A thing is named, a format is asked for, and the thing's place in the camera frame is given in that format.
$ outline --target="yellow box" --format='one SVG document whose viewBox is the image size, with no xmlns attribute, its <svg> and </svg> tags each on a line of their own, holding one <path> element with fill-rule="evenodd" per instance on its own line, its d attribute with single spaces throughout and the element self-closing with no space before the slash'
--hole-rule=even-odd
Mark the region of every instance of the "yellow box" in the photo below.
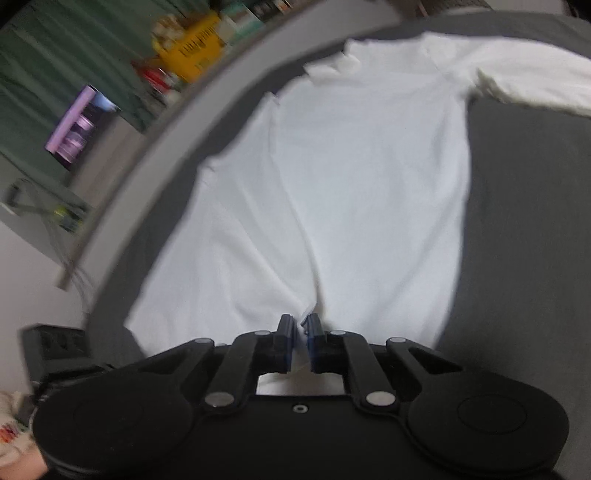
<svg viewBox="0 0 591 480">
<path fill-rule="evenodd" d="M 218 15 L 211 12 L 189 27 L 172 48 L 166 50 L 156 39 L 152 46 L 166 68 L 186 82 L 193 82 L 222 55 L 222 41 L 216 34 L 219 21 Z"/>
</svg>

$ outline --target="gray table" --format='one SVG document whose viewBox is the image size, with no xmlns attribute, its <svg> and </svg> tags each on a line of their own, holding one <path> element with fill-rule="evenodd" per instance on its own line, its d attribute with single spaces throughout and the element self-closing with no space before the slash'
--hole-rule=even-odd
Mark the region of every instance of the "gray table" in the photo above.
<svg viewBox="0 0 591 480">
<path fill-rule="evenodd" d="M 539 14 L 427 18 L 370 38 L 423 31 L 540 40 L 591 58 L 591 25 Z M 141 351 L 123 327 L 145 276 L 186 207 L 197 165 L 222 150 L 262 95 L 342 43 L 281 66 L 251 87 L 171 179 L 121 255 L 87 322 L 95 355 L 123 365 Z M 472 188 L 462 269 L 439 348 L 555 396 L 571 420 L 559 471 L 591 472 L 591 122 L 501 105 L 469 108 Z"/>
</svg>

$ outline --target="person's hand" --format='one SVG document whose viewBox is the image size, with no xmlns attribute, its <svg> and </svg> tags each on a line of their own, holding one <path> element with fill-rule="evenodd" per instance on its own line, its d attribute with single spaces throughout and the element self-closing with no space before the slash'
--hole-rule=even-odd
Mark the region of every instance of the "person's hand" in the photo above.
<svg viewBox="0 0 591 480">
<path fill-rule="evenodd" d="M 37 446 L 31 447 L 14 463 L 0 467 L 0 480 L 37 480 L 47 473 Z"/>
</svg>

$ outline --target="green curtain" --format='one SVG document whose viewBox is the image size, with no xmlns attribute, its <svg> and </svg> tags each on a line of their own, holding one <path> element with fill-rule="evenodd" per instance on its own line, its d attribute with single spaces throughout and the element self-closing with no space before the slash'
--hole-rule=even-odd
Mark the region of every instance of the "green curtain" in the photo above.
<svg viewBox="0 0 591 480">
<path fill-rule="evenodd" d="M 90 83 L 138 130 L 151 122 L 131 60 L 152 56 L 152 25 L 207 0 L 34 0 L 0 30 L 0 155 L 59 193 L 67 172 L 44 145 Z"/>
</svg>

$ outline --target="white shirt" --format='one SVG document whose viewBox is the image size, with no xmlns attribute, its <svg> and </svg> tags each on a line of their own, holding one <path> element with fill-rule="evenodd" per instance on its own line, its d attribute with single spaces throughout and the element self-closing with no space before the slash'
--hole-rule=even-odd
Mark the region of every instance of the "white shirt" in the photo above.
<svg viewBox="0 0 591 480">
<path fill-rule="evenodd" d="M 433 346 L 449 315 L 475 94 L 589 115 L 591 61 L 535 41 L 349 41 L 267 95 L 199 169 L 128 319 L 151 355 L 320 313 Z"/>
</svg>

